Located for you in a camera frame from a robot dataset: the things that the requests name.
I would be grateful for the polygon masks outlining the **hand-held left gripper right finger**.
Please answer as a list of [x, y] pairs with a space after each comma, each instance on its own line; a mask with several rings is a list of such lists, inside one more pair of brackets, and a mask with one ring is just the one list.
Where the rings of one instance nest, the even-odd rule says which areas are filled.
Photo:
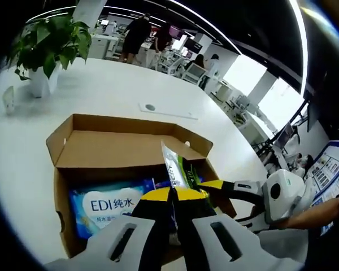
[[301, 270], [302, 263], [279, 259], [259, 238], [226, 214], [216, 214], [206, 197], [174, 189], [173, 207], [187, 270]]

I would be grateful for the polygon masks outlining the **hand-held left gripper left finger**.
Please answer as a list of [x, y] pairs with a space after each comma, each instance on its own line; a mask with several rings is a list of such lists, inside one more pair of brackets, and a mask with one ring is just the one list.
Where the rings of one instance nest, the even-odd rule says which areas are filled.
[[121, 216], [88, 239], [83, 252], [57, 259], [46, 270], [160, 270], [169, 243], [169, 188], [145, 194], [130, 216]]

